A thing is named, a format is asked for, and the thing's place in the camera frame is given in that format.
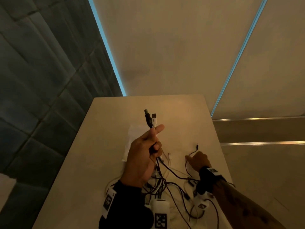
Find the black sleeve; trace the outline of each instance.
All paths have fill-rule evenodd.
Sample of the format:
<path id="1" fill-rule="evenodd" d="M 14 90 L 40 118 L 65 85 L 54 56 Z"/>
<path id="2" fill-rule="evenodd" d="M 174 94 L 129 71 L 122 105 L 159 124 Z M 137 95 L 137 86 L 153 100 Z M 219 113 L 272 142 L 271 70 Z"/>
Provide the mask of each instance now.
<path id="1" fill-rule="evenodd" d="M 99 229 L 142 228 L 153 226 L 153 213 L 145 207 L 141 188 L 126 186 L 118 181 L 113 189 L 116 195 L 108 212 L 107 219 L 101 216 Z"/>

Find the right hand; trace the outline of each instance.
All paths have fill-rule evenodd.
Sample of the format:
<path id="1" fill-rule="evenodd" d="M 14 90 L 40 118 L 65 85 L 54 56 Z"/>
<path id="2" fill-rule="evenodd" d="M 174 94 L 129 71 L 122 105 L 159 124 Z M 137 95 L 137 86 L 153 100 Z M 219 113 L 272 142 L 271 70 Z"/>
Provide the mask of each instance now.
<path id="1" fill-rule="evenodd" d="M 212 167 L 210 161 L 208 160 L 208 156 L 203 154 L 201 151 L 197 152 L 193 157 L 185 156 L 185 159 L 197 172 L 199 172 L 199 170 L 204 166 Z"/>

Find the white tag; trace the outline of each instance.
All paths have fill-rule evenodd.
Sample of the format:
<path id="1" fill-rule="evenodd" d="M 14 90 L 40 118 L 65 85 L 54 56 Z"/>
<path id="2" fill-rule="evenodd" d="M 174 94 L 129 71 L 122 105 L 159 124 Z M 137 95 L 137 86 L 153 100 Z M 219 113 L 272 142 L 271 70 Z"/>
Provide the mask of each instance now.
<path id="1" fill-rule="evenodd" d="M 116 195 L 116 191 L 114 189 L 110 188 L 107 191 L 107 196 L 102 207 L 102 216 L 104 216 L 105 219 L 107 219 L 107 215 L 115 195 Z"/>
<path id="2" fill-rule="evenodd" d="M 219 176 L 221 175 L 217 170 L 215 170 L 214 168 L 207 168 L 208 171 L 210 171 L 212 174 L 214 174 L 215 176 Z"/>

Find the gray tiled wall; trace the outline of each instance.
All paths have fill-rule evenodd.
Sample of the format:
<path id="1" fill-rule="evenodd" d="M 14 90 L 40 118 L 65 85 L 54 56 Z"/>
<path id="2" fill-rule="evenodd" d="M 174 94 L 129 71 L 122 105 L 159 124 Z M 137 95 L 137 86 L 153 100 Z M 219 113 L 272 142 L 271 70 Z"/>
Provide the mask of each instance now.
<path id="1" fill-rule="evenodd" d="M 93 98 L 122 93 L 88 0 L 0 0 L 0 48 L 0 228 L 27 229 Z"/>

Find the beige table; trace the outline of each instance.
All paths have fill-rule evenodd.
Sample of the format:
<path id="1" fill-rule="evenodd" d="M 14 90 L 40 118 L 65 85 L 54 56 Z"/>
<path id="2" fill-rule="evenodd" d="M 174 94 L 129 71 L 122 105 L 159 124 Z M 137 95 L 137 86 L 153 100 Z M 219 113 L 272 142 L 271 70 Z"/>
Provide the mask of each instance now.
<path id="1" fill-rule="evenodd" d="M 33 229 L 98 228 L 105 185 L 121 173 L 128 129 L 131 124 L 145 124 L 144 109 L 156 113 L 158 123 L 165 125 L 158 137 L 164 152 L 171 153 L 172 167 L 185 172 L 184 155 L 198 143 L 213 167 L 231 182 L 202 95 L 95 98 Z M 168 179 L 183 184 L 172 176 Z M 185 223 L 179 225 L 187 228 Z"/>

